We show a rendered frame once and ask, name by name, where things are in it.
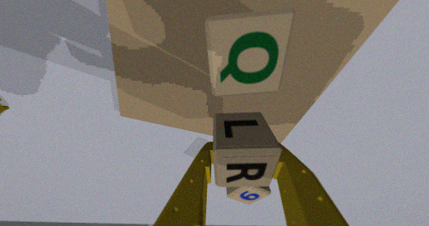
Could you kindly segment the tan flat mat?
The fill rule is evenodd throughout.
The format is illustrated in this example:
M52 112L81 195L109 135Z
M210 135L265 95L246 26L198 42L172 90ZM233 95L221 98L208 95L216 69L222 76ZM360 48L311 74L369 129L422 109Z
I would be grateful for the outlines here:
M216 113L260 112L282 143L399 0L106 0L121 117L213 136ZM293 8L276 93L212 94L209 16Z

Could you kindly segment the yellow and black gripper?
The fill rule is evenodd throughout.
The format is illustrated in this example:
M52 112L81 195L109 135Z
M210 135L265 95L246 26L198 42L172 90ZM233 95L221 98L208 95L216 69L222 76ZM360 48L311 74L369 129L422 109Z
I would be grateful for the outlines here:
M283 149L277 179L287 226L349 226L315 174ZM213 142L207 142L190 164L153 226L205 226L207 187L211 183Z

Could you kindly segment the wooden letter block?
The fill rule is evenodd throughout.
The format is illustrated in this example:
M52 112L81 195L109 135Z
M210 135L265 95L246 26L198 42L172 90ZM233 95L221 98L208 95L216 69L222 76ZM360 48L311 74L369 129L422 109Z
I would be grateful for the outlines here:
M208 17L204 25L212 94L279 91L294 20L293 8Z
M213 159L217 187L269 186L282 151L260 112L214 115Z
M270 187L226 187L227 197L248 205L271 194Z

